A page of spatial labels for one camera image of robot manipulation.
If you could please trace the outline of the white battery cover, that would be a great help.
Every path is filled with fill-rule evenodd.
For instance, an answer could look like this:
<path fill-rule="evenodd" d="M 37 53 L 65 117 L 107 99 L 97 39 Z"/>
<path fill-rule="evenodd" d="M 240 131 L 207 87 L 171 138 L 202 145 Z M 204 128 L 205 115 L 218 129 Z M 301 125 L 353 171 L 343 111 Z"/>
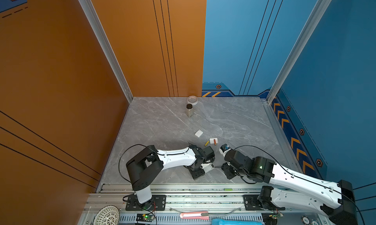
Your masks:
<path fill-rule="evenodd" d="M 195 136 L 199 138 L 202 134 L 203 134 L 203 131 L 198 130 L 198 131 L 195 133 Z"/>
<path fill-rule="evenodd" d="M 210 138 L 210 139 L 209 139 L 209 143 L 210 143 L 210 144 L 217 145 L 217 144 L 218 144 L 218 138 Z"/>

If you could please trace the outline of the white remote with display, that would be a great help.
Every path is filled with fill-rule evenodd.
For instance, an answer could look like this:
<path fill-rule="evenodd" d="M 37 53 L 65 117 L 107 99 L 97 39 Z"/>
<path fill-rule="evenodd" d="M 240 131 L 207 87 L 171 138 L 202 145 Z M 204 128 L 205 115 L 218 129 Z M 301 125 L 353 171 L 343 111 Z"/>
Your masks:
<path fill-rule="evenodd" d="M 205 174 L 215 168 L 212 163 L 202 164 L 201 166 Z"/>

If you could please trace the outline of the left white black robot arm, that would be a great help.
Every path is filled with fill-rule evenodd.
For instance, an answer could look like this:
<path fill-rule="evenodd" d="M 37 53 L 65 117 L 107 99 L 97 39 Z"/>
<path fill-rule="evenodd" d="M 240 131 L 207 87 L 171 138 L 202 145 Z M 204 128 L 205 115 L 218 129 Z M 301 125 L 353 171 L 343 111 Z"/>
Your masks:
<path fill-rule="evenodd" d="M 210 146 L 205 148 L 189 145 L 179 150 L 158 150 L 154 145 L 145 146 L 142 151 L 126 163 L 129 181 L 139 204 L 152 200 L 150 185 L 163 170 L 185 167 L 193 179 L 210 171 L 215 154 Z"/>

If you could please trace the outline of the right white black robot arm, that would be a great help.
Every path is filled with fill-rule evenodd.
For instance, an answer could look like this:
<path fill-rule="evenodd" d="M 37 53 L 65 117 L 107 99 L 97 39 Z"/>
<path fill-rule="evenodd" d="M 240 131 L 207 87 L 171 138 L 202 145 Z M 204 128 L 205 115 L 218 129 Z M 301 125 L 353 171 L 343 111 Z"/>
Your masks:
<path fill-rule="evenodd" d="M 258 196 L 261 208 L 300 208 L 326 216 L 335 225 L 358 223 L 350 182 L 313 178 L 282 166 L 276 160 L 262 156 L 249 158 L 226 144 L 220 147 L 220 152 L 225 160 L 221 169 L 228 179 L 240 177 L 246 183 L 264 183 Z"/>

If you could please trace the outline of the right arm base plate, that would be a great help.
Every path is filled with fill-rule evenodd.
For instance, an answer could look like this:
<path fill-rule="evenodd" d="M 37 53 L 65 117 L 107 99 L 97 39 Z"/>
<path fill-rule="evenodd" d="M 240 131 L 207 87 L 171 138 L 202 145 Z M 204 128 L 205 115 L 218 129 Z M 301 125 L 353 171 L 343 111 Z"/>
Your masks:
<path fill-rule="evenodd" d="M 258 195 L 243 195 L 243 203 L 246 211 L 268 210 L 284 211 L 285 207 L 277 207 L 271 201 L 260 201 Z"/>

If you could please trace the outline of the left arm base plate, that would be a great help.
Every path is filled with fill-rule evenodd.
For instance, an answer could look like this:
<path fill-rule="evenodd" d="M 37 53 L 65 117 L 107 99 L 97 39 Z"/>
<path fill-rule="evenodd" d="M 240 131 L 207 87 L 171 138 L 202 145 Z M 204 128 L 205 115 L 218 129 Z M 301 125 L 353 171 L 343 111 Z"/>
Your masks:
<path fill-rule="evenodd" d="M 126 211 L 164 211 L 166 195 L 152 195 L 152 198 L 145 203 L 140 203 L 135 194 L 123 197 Z"/>

